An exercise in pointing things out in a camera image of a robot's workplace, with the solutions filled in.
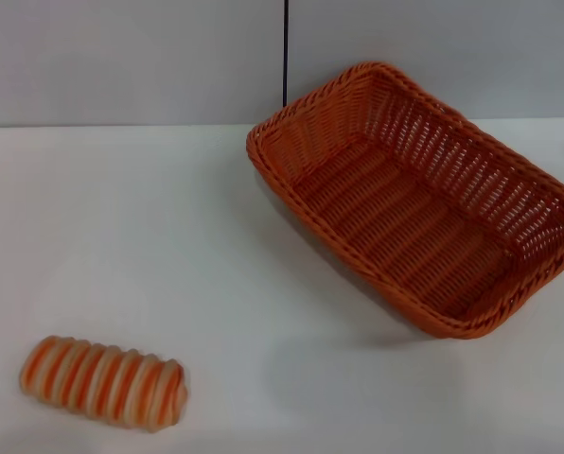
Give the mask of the orange woven plastic basket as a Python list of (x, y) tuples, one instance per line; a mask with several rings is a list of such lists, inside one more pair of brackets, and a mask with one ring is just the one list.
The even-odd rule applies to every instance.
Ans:
[(434, 337), (489, 334), (564, 271), (564, 184), (392, 65), (350, 67), (246, 149), (307, 229)]

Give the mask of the orange striped bread roll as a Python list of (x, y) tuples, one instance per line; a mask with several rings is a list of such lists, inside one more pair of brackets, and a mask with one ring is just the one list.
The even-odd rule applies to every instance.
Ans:
[(151, 432), (177, 425), (188, 398), (185, 369), (175, 359), (59, 336), (32, 349), (19, 384), (46, 405)]

